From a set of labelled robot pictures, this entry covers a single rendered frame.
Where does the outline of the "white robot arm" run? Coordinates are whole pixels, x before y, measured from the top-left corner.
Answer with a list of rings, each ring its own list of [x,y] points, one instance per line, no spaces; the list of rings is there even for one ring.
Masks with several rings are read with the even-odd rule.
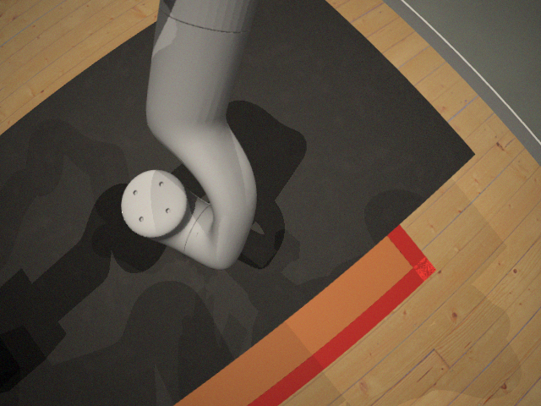
[[[257,204],[252,167],[226,114],[258,3],[160,0],[146,120],[210,204],[162,170],[136,176],[121,203],[135,233],[216,270],[240,256]]]

